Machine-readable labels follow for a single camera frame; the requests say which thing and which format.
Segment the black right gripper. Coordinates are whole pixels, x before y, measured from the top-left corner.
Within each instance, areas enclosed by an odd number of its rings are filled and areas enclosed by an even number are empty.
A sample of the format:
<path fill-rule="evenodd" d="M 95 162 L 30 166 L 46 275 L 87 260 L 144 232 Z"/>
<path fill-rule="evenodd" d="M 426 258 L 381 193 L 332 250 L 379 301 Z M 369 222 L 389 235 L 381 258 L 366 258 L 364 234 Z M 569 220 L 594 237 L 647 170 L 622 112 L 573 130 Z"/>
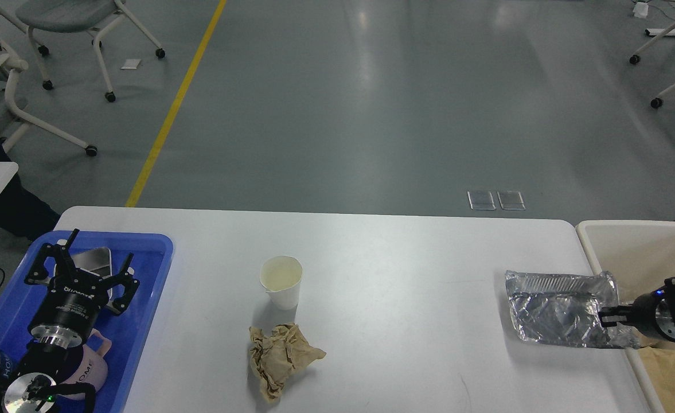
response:
<path fill-rule="evenodd" d="M 604 307 L 597 314 L 603 328 L 633 326 L 648 338 L 675 342 L 675 293 L 668 288 L 642 294 L 631 306 Z"/>

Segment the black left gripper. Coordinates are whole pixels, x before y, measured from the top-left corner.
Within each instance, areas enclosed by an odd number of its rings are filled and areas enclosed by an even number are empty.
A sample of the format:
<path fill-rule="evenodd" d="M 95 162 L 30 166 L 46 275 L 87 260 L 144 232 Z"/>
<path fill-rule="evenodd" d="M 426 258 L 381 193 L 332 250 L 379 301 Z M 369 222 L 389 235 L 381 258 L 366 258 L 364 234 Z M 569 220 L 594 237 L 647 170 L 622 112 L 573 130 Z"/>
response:
<path fill-rule="evenodd" d="M 115 316 L 130 307 L 140 282 L 131 267 L 134 253 L 129 253 L 117 274 L 99 280 L 99 287 L 83 287 L 73 280 L 78 268 L 73 263 L 69 247 L 79 233 L 75 228 L 64 245 L 44 243 L 33 258 L 25 275 L 26 285 L 47 285 L 47 293 L 28 325 L 28 332 L 41 344 L 60 348 L 74 348 L 87 342 L 102 307 Z M 57 274 L 49 275 L 45 267 L 48 258 L 54 259 Z M 124 287 L 122 295 L 110 298 L 110 289 Z"/>

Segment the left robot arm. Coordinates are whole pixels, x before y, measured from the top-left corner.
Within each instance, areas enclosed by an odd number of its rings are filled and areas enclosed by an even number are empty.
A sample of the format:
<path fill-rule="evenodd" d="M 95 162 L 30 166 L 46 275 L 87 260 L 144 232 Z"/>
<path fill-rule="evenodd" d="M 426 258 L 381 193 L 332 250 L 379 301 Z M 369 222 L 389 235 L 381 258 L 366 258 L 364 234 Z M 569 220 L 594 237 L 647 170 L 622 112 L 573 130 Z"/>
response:
<path fill-rule="evenodd" d="M 95 410 L 90 383 L 65 383 L 61 371 L 72 349 L 85 345 L 99 314 L 127 311 L 140 282 L 128 254 L 119 272 L 102 277 L 78 267 L 69 250 L 79 233 L 63 243 L 44 243 L 25 275 L 27 285 L 44 285 L 46 295 L 28 325 L 32 340 L 17 367 L 0 371 L 0 412 L 49 412 L 62 396 L 82 395 L 83 411 Z"/>

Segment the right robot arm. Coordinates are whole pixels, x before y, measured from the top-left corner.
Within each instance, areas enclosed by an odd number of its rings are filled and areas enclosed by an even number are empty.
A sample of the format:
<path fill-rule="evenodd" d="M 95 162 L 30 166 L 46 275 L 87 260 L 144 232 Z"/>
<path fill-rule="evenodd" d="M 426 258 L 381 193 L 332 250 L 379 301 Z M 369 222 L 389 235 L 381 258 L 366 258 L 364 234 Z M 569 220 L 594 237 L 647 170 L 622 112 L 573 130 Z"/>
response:
<path fill-rule="evenodd" d="M 675 342 L 675 277 L 642 294 L 632 304 L 605 307 L 598 311 L 604 328 L 622 324 L 636 328 L 644 337 Z"/>

